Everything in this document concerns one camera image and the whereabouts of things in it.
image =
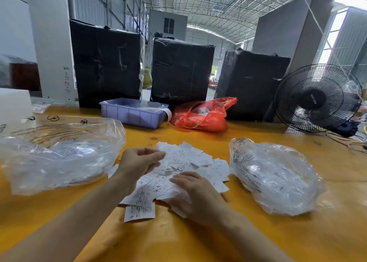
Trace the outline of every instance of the hand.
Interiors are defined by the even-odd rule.
[[[216,227],[231,213],[222,196],[198,173],[182,172],[170,181],[187,191],[191,203],[178,195],[169,204],[181,208],[196,223]]]
[[[141,176],[151,172],[154,167],[160,166],[160,160],[166,155],[165,152],[153,148],[126,149],[121,156],[116,178],[122,178],[126,182],[128,195],[136,188],[136,182]]]

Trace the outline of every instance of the plastic bin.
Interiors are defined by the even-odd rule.
[[[100,102],[102,116],[104,118],[113,118],[123,124],[139,126],[148,129],[156,129],[167,118],[167,113],[160,110],[157,112],[142,110],[135,107],[124,105],[140,104],[140,100],[119,98]]]

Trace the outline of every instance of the wooden table surface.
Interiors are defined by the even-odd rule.
[[[50,107],[52,115],[100,116],[99,110]],[[254,142],[283,144],[303,153],[326,181],[317,209],[296,217],[266,214],[235,176],[226,183],[229,205],[243,213],[261,232],[297,262],[367,261],[367,155],[352,151],[324,135],[287,134],[274,123],[229,122],[222,134],[175,130],[164,122],[157,130],[125,126],[126,148],[152,146],[158,141],[186,141],[213,158],[229,161],[228,143],[248,137]],[[12,195],[0,175],[0,252],[56,217],[90,190],[105,182],[44,191],[33,196]],[[236,250],[218,233],[178,217],[156,202],[156,218],[123,223],[125,209],[117,207],[76,261],[203,262],[239,261]]]

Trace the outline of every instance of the red plastic bag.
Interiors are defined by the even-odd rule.
[[[226,110],[237,98],[223,97],[208,102],[197,101],[176,106],[170,123],[176,127],[222,132],[228,129]]]

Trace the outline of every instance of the electric fan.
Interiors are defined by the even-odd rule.
[[[350,137],[358,129],[358,122],[350,119],[360,107],[361,93],[359,81],[349,71],[336,65],[309,65],[282,79],[273,108],[278,118],[293,129],[330,130]]]

